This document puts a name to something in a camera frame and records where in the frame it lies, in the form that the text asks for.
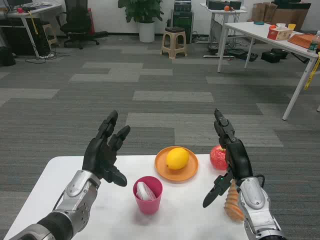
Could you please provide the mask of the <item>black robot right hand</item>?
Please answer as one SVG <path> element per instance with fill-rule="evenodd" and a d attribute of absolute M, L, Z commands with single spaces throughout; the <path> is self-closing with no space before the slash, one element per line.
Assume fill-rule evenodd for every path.
<path fill-rule="evenodd" d="M 222 196 L 231 186 L 231 181 L 252 177 L 253 171 L 248 153 L 243 142 L 235 136 L 235 130 L 231 122 L 223 114 L 215 109 L 214 129 L 219 136 L 219 144 L 225 149 L 225 162 L 227 169 L 225 175 L 219 175 L 213 188 L 203 200 L 202 206 L 208 207 L 217 196 Z"/>

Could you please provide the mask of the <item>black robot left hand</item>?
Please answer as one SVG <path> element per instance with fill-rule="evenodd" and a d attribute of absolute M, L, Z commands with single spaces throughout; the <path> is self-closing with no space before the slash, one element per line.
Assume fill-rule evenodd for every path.
<path fill-rule="evenodd" d="M 113 110 L 103 120 L 98 132 L 89 142 L 83 157 L 82 169 L 96 175 L 100 180 L 114 183 L 120 187 L 127 185 L 127 178 L 117 169 L 117 151 L 122 147 L 126 137 L 131 131 L 126 125 L 114 134 L 118 119 L 118 112 Z"/>

